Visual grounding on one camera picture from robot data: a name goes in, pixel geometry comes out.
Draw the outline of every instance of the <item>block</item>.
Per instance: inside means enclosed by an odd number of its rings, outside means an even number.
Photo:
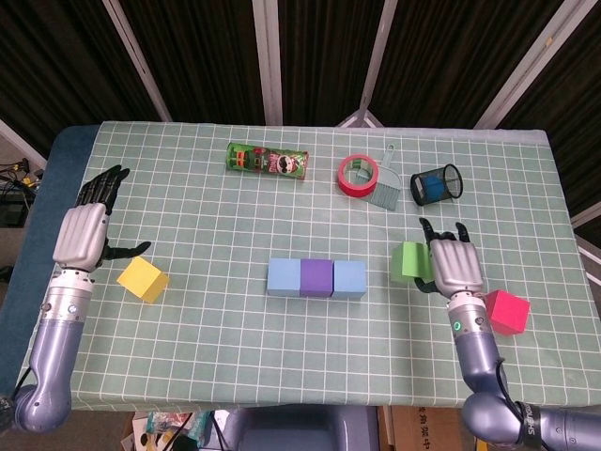
[[[333,299],[360,299],[367,292],[365,262],[334,260]]]
[[[495,332],[521,334],[526,329],[530,303],[499,289],[486,295],[486,312]]]
[[[428,246],[422,242],[402,242],[393,250],[391,280],[406,284],[416,277],[421,277],[424,282],[434,280]]]
[[[334,290],[334,262],[319,258],[300,261],[300,295],[329,298]]]
[[[301,295],[301,261],[298,258],[270,258],[267,293],[295,298]]]
[[[169,277],[143,258],[135,257],[116,281],[144,302],[154,303],[167,287]]]

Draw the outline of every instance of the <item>pringles can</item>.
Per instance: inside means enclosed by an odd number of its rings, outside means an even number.
[[[304,180],[308,161],[309,153],[306,151],[239,143],[229,143],[227,146],[227,167],[238,171],[263,172]]]

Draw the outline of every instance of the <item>blue pencil holder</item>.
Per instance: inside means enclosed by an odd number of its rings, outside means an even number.
[[[411,176],[411,194],[417,205],[424,206],[463,194],[463,179],[453,164]]]

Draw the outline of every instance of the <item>red tape roll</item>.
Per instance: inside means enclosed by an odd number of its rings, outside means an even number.
[[[365,169],[371,175],[367,183],[355,185],[348,181],[347,173],[350,169]],[[365,197],[376,189],[378,183],[378,164],[367,155],[351,155],[345,158],[338,167],[338,186],[343,193],[352,197]]]

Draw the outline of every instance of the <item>table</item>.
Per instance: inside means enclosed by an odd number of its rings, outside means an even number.
[[[226,171],[230,141],[306,149],[308,177]],[[389,144],[404,185],[397,211],[341,194],[338,164],[352,153],[379,161]],[[76,408],[460,405],[469,390],[445,301],[388,278],[395,245],[424,240],[422,215],[438,230],[463,222],[485,289],[531,301],[527,331],[498,336],[513,397],[601,402],[601,324],[542,132],[106,122],[84,179],[116,163],[131,175],[109,237],[152,241],[146,258],[171,282],[147,305],[116,283],[126,261],[94,273],[71,381]],[[462,197],[418,207],[410,175],[446,163],[461,171]],[[268,297],[270,257],[364,259],[368,292],[360,301]]]

